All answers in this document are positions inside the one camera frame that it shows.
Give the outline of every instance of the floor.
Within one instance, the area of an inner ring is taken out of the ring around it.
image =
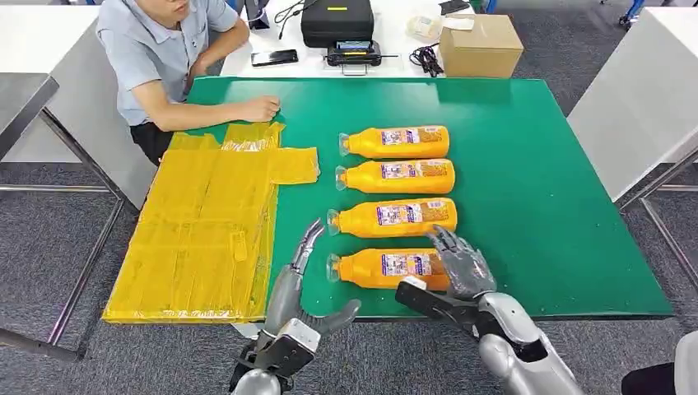
[[[628,7],[612,0],[513,0],[511,15],[526,51],[517,77],[544,78],[565,112],[624,35],[616,21]],[[698,184],[698,170],[682,177]],[[94,182],[75,165],[0,165],[0,183]],[[698,200],[653,199],[698,263]],[[106,196],[0,193],[0,327],[46,338],[72,281],[109,215]],[[540,323],[590,395],[618,394],[625,373],[670,361],[686,332],[698,329],[698,295],[639,206],[626,223],[676,318],[661,321]],[[123,213],[105,246],[62,345],[86,349],[65,364],[0,347],[2,394],[225,393],[233,357],[245,340],[227,325],[113,325],[99,320],[119,271],[133,216]],[[439,323],[355,323],[323,340],[316,361],[295,378],[293,394],[499,394],[476,345]]]

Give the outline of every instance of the man's hand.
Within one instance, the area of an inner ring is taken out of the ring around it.
[[[238,106],[238,119],[247,122],[267,122],[272,120],[279,111],[279,98],[276,96],[259,96]]]
[[[194,78],[208,75],[208,73],[206,72],[208,66],[210,65],[205,64],[205,62],[202,60],[202,57],[199,57],[199,59],[197,59],[197,61],[194,62],[192,68],[189,69],[189,75],[187,76],[187,86],[184,88],[186,92],[189,92],[189,90],[192,89]]]

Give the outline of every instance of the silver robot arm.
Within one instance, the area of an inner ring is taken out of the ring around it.
[[[485,366],[509,395],[584,395],[547,336],[512,296],[496,292],[485,258],[467,241],[440,226],[427,235],[439,251],[451,287],[446,296],[426,283],[401,281],[398,302],[437,319],[448,319],[479,340]]]
[[[310,224],[274,282],[263,329],[243,349],[230,381],[234,395],[279,395],[291,390],[291,377],[313,360],[320,338],[345,328],[356,317],[359,300],[350,300],[327,317],[310,315],[300,305],[305,266],[323,231],[319,218]]]

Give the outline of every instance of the black bag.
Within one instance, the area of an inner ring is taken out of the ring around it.
[[[313,0],[305,0],[306,6]],[[300,17],[303,42],[310,48],[333,47],[337,41],[373,38],[370,0],[315,0]]]

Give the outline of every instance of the man's arm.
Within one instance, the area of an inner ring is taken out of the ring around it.
[[[228,54],[238,49],[242,44],[247,42],[248,38],[249,29],[247,24],[238,18],[233,27],[222,32],[208,49],[198,55],[198,59],[194,65],[192,65],[192,77],[206,74],[207,68],[219,59],[223,59],[228,56]]]
[[[235,120],[266,122],[279,110],[279,99],[275,96],[222,105],[170,103],[160,80],[136,86],[132,92],[151,121],[164,132],[205,128]]]

